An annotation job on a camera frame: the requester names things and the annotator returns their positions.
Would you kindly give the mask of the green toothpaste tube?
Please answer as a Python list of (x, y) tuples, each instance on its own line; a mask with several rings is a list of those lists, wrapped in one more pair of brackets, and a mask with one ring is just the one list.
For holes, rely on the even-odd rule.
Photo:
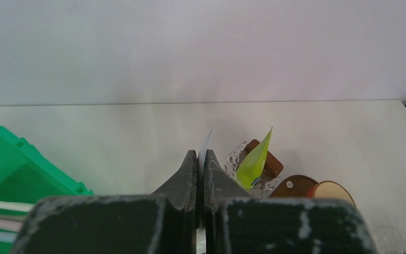
[(265, 138), (248, 153), (236, 170), (235, 177), (237, 182), (247, 191), (255, 186), (263, 172), (272, 130), (273, 128), (270, 128)]

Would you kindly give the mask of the clear acrylic organizer rack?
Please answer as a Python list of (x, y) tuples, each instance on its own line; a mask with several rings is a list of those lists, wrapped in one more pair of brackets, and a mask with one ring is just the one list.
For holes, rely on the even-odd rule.
[(252, 196), (267, 198), (282, 182), (283, 164), (253, 139), (227, 155), (222, 170)]

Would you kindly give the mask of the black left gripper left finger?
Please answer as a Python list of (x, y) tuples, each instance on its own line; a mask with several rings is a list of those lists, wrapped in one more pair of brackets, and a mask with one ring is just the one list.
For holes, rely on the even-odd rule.
[(195, 253), (196, 152), (148, 195), (50, 196), (27, 215), (11, 253)]

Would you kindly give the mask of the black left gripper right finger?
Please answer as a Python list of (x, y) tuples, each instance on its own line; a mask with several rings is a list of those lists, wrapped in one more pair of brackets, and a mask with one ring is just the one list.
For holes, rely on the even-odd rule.
[(207, 253), (376, 253), (360, 212), (346, 201), (255, 198), (212, 150), (202, 177)]

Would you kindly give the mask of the brown ceramic cup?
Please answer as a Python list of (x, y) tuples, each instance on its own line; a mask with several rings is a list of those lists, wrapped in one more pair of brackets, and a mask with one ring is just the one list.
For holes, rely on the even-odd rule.
[(333, 198), (347, 201), (356, 206), (351, 194), (342, 185), (331, 180), (324, 180), (310, 188), (306, 194), (308, 198)]

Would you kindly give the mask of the pink toothbrush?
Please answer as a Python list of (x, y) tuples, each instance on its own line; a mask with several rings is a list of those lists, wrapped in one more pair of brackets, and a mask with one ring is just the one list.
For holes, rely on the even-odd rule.
[(0, 219), (0, 229), (12, 232), (18, 232), (23, 225), (23, 222)]

